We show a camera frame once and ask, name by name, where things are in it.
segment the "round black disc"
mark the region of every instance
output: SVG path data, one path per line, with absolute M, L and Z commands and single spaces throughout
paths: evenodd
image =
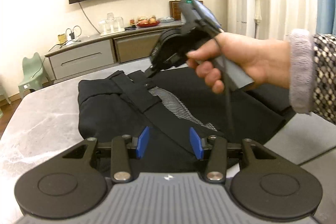
M 322 198 L 320 182 L 295 165 L 265 161 L 234 176 L 230 191 L 248 212 L 277 221 L 292 221 L 315 212 Z
M 36 167 L 16 183 L 16 201 L 30 215 L 49 219 L 74 217 L 95 207 L 106 194 L 105 178 L 91 167 L 78 165 L 55 173 L 46 171 Z

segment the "finger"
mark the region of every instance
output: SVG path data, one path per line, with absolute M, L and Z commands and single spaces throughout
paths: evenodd
M 221 72 L 219 69 L 212 69 L 211 72 L 204 78 L 207 86 L 213 87 L 217 80 L 221 79 Z
M 194 59 L 188 59 L 186 63 L 190 68 L 193 69 L 196 69 L 198 66 L 198 63 Z
M 202 64 L 198 65 L 195 71 L 198 77 L 205 78 L 212 69 L 212 63 L 209 61 L 205 61 Z
M 212 87 L 212 91 L 213 93 L 216 93 L 216 94 L 222 93 L 224 91 L 223 82 L 221 80 L 217 80 Z
M 221 53 L 220 48 L 218 47 L 216 42 L 213 39 L 211 39 L 205 44 L 203 44 L 199 49 L 188 52 L 187 57 L 194 60 L 205 61 L 210 58 L 219 56 L 220 53 Z

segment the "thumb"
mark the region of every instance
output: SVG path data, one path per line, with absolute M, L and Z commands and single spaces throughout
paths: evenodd
M 201 47 L 199 47 L 197 50 L 188 52 L 187 57 L 189 59 L 205 61 L 209 60 L 210 58 L 217 57 L 220 54 L 221 54 L 220 48 L 218 47 L 214 39 L 211 39 L 205 44 L 203 44 Z

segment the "drawer handle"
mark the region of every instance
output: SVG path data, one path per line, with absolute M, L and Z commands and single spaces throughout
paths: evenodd
M 80 62 L 85 62 L 85 61 L 88 61 L 90 59 L 99 57 L 101 54 L 102 54 L 101 52 L 97 52 L 97 53 L 94 53 L 94 54 L 86 55 L 86 56 L 83 56 L 83 57 L 80 57 L 80 58 L 76 58 L 76 59 L 64 62 L 64 63 L 61 64 L 61 66 L 63 67 L 63 66 L 78 64 Z

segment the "drawer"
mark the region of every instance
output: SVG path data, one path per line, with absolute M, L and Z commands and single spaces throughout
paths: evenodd
M 74 48 L 50 57 L 56 79 L 114 63 L 110 40 Z
M 158 30 L 115 38 L 119 62 L 148 57 L 162 32 L 162 30 Z

